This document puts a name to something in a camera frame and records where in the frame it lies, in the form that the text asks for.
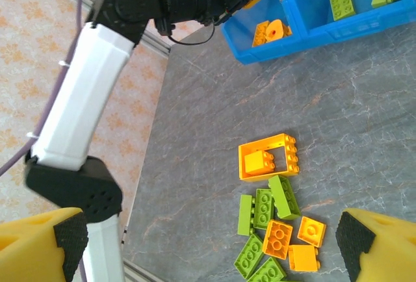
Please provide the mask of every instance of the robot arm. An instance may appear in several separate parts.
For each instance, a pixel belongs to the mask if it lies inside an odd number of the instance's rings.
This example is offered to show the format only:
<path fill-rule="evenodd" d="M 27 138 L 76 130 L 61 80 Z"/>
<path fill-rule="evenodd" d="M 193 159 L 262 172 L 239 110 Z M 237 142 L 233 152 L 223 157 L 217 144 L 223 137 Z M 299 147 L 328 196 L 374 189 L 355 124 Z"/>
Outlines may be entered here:
<path fill-rule="evenodd" d="M 92 135 L 113 86 L 150 19 L 161 35 L 196 20 L 219 25 L 250 0 L 95 0 L 74 58 L 26 157 L 29 188 L 60 207 L 80 207 L 88 225 L 88 281 L 124 281 L 118 214 L 122 191 L 107 167 L 88 157 Z"/>

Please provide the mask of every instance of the yellow lego brick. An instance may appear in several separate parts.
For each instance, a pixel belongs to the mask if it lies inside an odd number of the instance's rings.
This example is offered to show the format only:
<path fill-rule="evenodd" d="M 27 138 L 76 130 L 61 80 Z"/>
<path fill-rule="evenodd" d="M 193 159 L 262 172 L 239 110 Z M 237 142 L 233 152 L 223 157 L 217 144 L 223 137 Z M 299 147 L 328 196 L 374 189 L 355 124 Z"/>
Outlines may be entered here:
<path fill-rule="evenodd" d="M 263 241 L 263 253 L 285 260 L 291 240 L 293 227 L 276 220 L 269 221 L 265 240 Z"/>
<path fill-rule="evenodd" d="M 300 222 L 298 238 L 310 245 L 320 248 L 322 246 L 322 241 L 324 240 L 325 230 L 326 224 L 303 216 L 302 221 Z"/>
<path fill-rule="evenodd" d="M 86 220 L 78 208 L 0 224 L 0 280 L 71 281 L 87 242 Z"/>
<path fill-rule="evenodd" d="M 269 23 L 269 21 L 264 21 L 257 24 L 254 32 L 253 47 L 263 45 L 266 42 L 266 30 Z"/>
<path fill-rule="evenodd" d="M 283 37 L 290 35 L 292 35 L 292 30 L 281 20 L 277 19 L 271 22 L 266 29 L 266 42 L 280 40 Z"/>
<path fill-rule="evenodd" d="M 286 135 L 285 133 L 272 136 L 269 138 L 261 139 L 255 142 L 249 142 L 239 146 L 239 175 L 240 180 L 247 182 L 255 182 L 270 179 L 275 175 L 293 176 L 299 172 L 298 157 L 296 156 L 296 147 L 294 144 L 296 139 Z M 263 175 L 250 175 L 246 172 L 245 156 L 256 151 L 267 151 L 275 149 L 277 147 L 284 147 L 285 149 L 285 160 L 286 170 L 281 172 L 273 171 Z"/>
<path fill-rule="evenodd" d="M 263 175 L 274 170 L 273 154 L 256 151 L 244 157 L 246 172 L 250 175 Z"/>
<path fill-rule="evenodd" d="M 243 7 L 243 9 L 250 9 L 253 8 L 255 4 L 257 4 L 258 2 L 260 2 L 260 0 L 251 0 L 247 3 L 246 6 Z"/>
<path fill-rule="evenodd" d="M 369 251 L 357 254 L 361 268 L 357 282 L 415 280 L 416 223 L 362 209 L 346 209 L 343 215 L 346 213 L 375 235 Z M 362 239 L 356 229 L 344 232 L 345 242 L 356 244 L 354 238 Z"/>
<path fill-rule="evenodd" d="M 312 245 L 290 245 L 289 266 L 294 271 L 316 272 L 320 268 L 317 255 L 318 249 Z"/>

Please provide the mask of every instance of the black cable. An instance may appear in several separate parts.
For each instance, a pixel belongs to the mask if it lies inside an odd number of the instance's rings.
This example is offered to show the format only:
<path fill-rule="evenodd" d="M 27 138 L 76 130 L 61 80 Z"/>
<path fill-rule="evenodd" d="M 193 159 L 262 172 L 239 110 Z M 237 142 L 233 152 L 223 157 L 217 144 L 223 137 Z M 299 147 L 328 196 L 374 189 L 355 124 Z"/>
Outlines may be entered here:
<path fill-rule="evenodd" d="M 197 46 L 197 45 L 202 45 L 202 44 L 205 44 L 205 43 L 209 42 L 209 40 L 214 36 L 214 33 L 215 33 L 215 25 L 213 23 L 213 32 L 211 33 L 210 37 L 208 37 L 208 39 L 207 40 L 204 40 L 203 42 L 199 42 L 199 43 L 184 43 L 184 42 L 180 42 L 179 40 L 175 40 L 171 36 L 168 36 L 168 38 L 171 41 L 173 41 L 173 43 L 175 43 L 175 44 L 184 45 L 184 46 Z"/>

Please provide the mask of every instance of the lego stud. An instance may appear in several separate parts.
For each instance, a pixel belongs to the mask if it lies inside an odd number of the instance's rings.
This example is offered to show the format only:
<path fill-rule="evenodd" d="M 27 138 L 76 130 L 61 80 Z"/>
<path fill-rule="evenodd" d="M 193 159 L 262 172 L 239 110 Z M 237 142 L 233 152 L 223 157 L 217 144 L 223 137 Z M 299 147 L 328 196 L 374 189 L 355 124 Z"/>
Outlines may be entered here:
<path fill-rule="evenodd" d="M 269 277 L 276 277 L 278 274 L 277 270 L 275 268 L 270 268 L 269 270 L 267 270 L 267 275 Z"/>
<path fill-rule="evenodd" d="M 260 211 L 263 212 L 263 213 L 267 212 L 268 211 L 268 206 L 263 204 L 262 206 L 260 206 Z"/>
<path fill-rule="evenodd" d="M 273 154 L 270 154 L 270 153 L 264 152 L 264 153 L 263 153 L 263 156 L 264 156 L 264 158 L 265 158 L 265 159 L 274 160 L 274 156 L 273 156 Z"/>
<path fill-rule="evenodd" d="M 252 251 L 257 253 L 260 250 L 260 245 L 258 243 L 253 244 Z"/>
<path fill-rule="evenodd" d="M 293 202 L 292 201 L 288 201 L 287 204 L 288 204 L 289 208 L 291 209 L 291 211 L 294 211 L 295 206 L 294 206 Z"/>
<path fill-rule="evenodd" d="M 250 266 L 250 262 L 247 259 L 243 259 L 241 262 L 241 266 L 243 268 L 248 268 Z"/>
<path fill-rule="evenodd" d="M 270 201 L 270 196 L 268 194 L 263 194 L 261 196 L 261 201 L 263 203 L 268 203 Z"/>
<path fill-rule="evenodd" d="M 288 187 L 288 185 L 287 185 L 287 183 L 286 183 L 286 181 L 282 181 L 281 182 L 281 187 L 284 189 L 284 190 L 287 190 L 289 187 Z"/>
<path fill-rule="evenodd" d="M 317 235 L 318 233 L 318 229 L 315 225 L 310 225 L 307 229 L 306 232 L 308 235 Z"/>
<path fill-rule="evenodd" d="M 263 215 L 260 215 L 259 220 L 262 224 L 264 224 L 268 220 L 268 218 L 266 215 L 263 214 Z"/>
<path fill-rule="evenodd" d="M 280 241 L 278 241 L 278 240 L 274 240 L 274 241 L 272 242 L 272 246 L 273 246 L 273 249 L 274 249 L 275 251 L 279 251 L 279 250 L 281 249 L 281 242 L 280 242 Z"/>
<path fill-rule="evenodd" d="M 252 260 L 254 259 L 254 254 L 253 254 L 252 252 L 248 251 L 248 252 L 247 252 L 247 255 L 246 255 L 246 258 L 247 258 L 249 261 L 252 261 Z"/>
<path fill-rule="evenodd" d="M 283 237 L 285 236 L 285 233 L 283 232 L 283 230 L 278 229 L 278 230 L 276 230 L 276 232 L 274 233 L 274 236 L 275 236 L 277 239 L 281 240 L 281 239 L 283 239 Z"/>

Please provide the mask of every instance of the orange lego brick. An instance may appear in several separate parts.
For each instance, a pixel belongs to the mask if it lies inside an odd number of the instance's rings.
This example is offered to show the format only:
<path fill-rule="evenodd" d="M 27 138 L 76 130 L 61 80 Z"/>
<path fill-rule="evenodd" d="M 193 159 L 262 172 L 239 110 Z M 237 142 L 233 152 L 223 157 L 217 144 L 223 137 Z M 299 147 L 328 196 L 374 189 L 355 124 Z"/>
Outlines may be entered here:
<path fill-rule="evenodd" d="M 322 246 L 326 224 L 303 216 L 300 222 L 298 238 L 317 248 Z"/>
<path fill-rule="evenodd" d="M 263 253 L 285 260 L 292 231 L 293 227 L 291 225 L 276 220 L 269 221 L 265 240 L 263 241 Z"/>
<path fill-rule="evenodd" d="M 262 23 L 257 24 L 257 26 L 255 27 L 252 47 L 263 45 L 264 43 L 266 43 L 266 29 L 269 23 L 269 21 L 264 21 Z"/>
<path fill-rule="evenodd" d="M 299 173 L 298 157 L 296 156 L 296 147 L 294 146 L 296 139 L 284 133 L 272 136 L 258 141 L 249 142 L 239 146 L 239 175 L 240 180 L 247 182 L 255 182 L 270 179 L 276 175 L 293 176 Z M 284 147 L 286 170 L 280 172 L 274 170 L 263 175 L 253 175 L 246 171 L 245 156 L 256 151 L 268 151 Z"/>
<path fill-rule="evenodd" d="M 294 271 L 316 272 L 320 268 L 317 255 L 318 249 L 312 245 L 290 245 L 289 266 Z"/>
<path fill-rule="evenodd" d="M 250 175 L 263 175 L 274 170 L 274 156 L 266 151 L 256 151 L 244 157 L 246 173 Z"/>

